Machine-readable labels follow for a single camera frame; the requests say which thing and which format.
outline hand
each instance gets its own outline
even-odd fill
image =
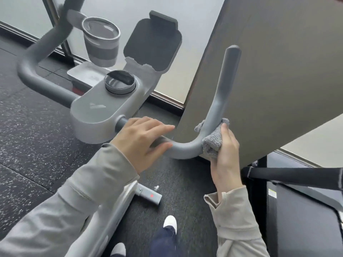
[[[165,125],[147,116],[130,118],[110,143],[125,155],[140,174],[173,146],[171,142],[164,142],[156,148],[150,148],[156,138],[174,128],[174,125]]]
[[[222,200],[222,192],[243,186],[239,168],[239,143],[225,123],[221,125],[221,134],[223,142],[218,158],[211,159],[211,176],[218,191],[219,202]]]

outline speckled floor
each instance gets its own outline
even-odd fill
[[[99,148],[74,138],[67,108],[21,83],[15,64],[24,48],[0,33],[0,239]],[[42,77],[70,89],[67,70],[68,66],[51,58],[37,68]],[[179,121],[149,103],[138,115],[167,124]],[[178,221],[186,256],[215,256],[216,230],[203,200],[204,194],[215,191],[208,165],[163,157],[141,176],[140,183],[150,188],[159,185],[161,204],[156,207],[135,197],[104,256],[117,242],[126,244],[128,256],[147,256],[150,238],[167,215]]]

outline beige sleeve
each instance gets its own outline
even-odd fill
[[[246,187],[204,196],[218,234],[217,257],[269,257],[248,199]]]

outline left hand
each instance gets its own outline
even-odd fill
[[[171,142],[164,142],[156,148],[150,148],[154,140],[174,128],[174,125],[165,125],[147,116],[130,118],[110,143],[125,155],[140,174],[173,146]]]

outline gray cup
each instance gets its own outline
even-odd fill
[[[117,61],[120,30],[108,20],[87,17],[82,31],[89,59],[99,67],[112,67]]]

